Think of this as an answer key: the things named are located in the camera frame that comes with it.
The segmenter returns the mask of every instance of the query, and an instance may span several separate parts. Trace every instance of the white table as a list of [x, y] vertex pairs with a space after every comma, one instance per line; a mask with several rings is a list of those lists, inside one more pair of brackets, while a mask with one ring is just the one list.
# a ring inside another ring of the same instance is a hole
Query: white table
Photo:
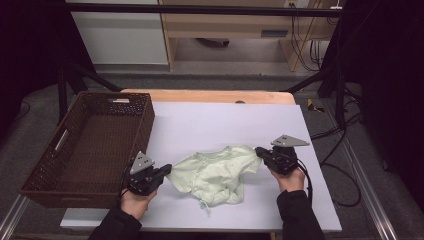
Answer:
[[[287, 134], [311, 142], [297, 105], [154, 102], [156, 118], [147, 155], [156, 167], [175, 164], [195, 152], [220, 151], [227, 145], [271, 148], [270, 142]], [[313, 145], [296, 147], [314, 187], [313, 209], [325, 232], [341, 231]], [[244, 175], [244, 201], [211, 208], [208, 216], [198, 199], [180, 193], [165, 179], [159, 194], [141, 220], [144, 230], [254, 231], [281, 230], [276, 180], [262, 164], [256, 174]], [[75, 230], [98, 226], [108, 210], [68, 209], [61, 226]]]

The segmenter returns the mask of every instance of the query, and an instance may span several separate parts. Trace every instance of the basket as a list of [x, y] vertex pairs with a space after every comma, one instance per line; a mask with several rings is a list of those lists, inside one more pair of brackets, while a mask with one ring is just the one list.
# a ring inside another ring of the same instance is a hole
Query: basket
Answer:
[[147, 93], [80, 93], [20, 193], [48, 208], [113, 207], [154, 117]]

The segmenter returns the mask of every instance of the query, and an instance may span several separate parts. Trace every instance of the black jacket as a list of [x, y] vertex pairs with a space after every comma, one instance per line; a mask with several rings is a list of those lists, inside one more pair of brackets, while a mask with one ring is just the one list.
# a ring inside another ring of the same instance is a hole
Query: black jacket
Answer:
[[[284, 240], [325, 239], [304, 191], [283, 192], [277, 198]], [[119, 209], [111, 209], [89, 240], [132, 240], [141, 223]]]

